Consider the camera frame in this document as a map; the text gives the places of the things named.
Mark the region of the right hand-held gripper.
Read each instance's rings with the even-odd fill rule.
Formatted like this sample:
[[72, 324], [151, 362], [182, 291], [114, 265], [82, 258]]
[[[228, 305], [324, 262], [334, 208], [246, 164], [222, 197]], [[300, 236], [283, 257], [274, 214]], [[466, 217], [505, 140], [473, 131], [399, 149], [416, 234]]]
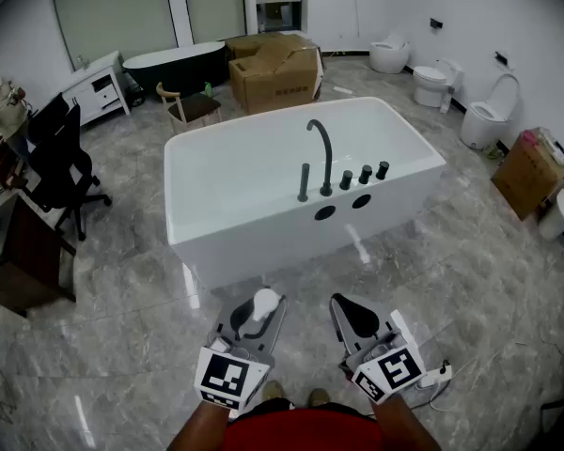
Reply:
[[335, 293], [329, 310], [346, 354], [339, 367], [373, 404], [382, 404], [426, 374], [412, 333], [399, 310], [389, 315], [375, 302]]

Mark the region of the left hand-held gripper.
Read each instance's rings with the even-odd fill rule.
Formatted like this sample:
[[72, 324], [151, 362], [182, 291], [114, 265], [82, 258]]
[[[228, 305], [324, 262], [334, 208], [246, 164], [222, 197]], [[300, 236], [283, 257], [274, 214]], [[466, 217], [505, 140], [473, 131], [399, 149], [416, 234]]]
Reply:
[[245, 410], [275, 366], [273, 351], [286, 310], [285, 297], [267, 315], [250, 294], [225, 302], [198, 356], [194, 387], [202, 400]]

